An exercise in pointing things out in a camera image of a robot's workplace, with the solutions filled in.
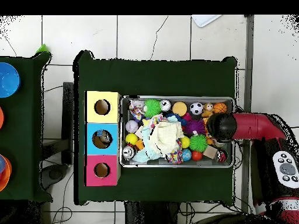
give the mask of blue box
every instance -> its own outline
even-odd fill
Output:
[[[112,143],[107,148],[97,148],[92,142],[92,136],[98,130],[106,130],[112,136]],[[87,155],[117,155],[119,152],[118,124],[87,123]]]

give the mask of red ball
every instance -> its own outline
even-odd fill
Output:
[[[198,151],[192,151],[192,159],[193,160],[201,160],[203,157],[203,154],[201,152]]]

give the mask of blue bowl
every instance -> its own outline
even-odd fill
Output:
[[[20,86],[20,77],[16,69],[5,62],[0,62],[0,98],[13,95]]]

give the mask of metal tray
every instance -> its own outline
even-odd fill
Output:
[[[173,105],[175,102],[184,102],[187,105],[188,112],[190,105],[194,102],[205,103],[217,103],[223,102],[227,105],[227,112],[231,113],[235,111],[235,101],[230,97],[186,97],[186,96],[123,96],[120,99],[120,164],[124,167],[192,167],[192,168],[228,168],[231,167],[235,162],[235,144],[230,142],[226,143],[221,149],[225,150],[228,154],[228,158],[225,162],[220,163],[216,160],[210,159],[203,156],[199,161],[189,160],[181,164],[169,163],[164,158],[157,160],[149,160],[147,163],[138,163],[132,160],[125,160],[122,156],[123,148],[126,146],[125,137],[128,134],[125,124],[127,121],[132,120],[133,116],[128,110],[129,100],[146,100],[146,99],[157,99],[157,100],[169,100]]]

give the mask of table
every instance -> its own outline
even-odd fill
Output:
[[[121,168],[115,187],[84,186],[84,91],[121,95],[235,97],[235,58],[220,61],[96,60],[81,51],[74,60],[74,202],[224,201],[232,203],[232,167],[228,169]]]

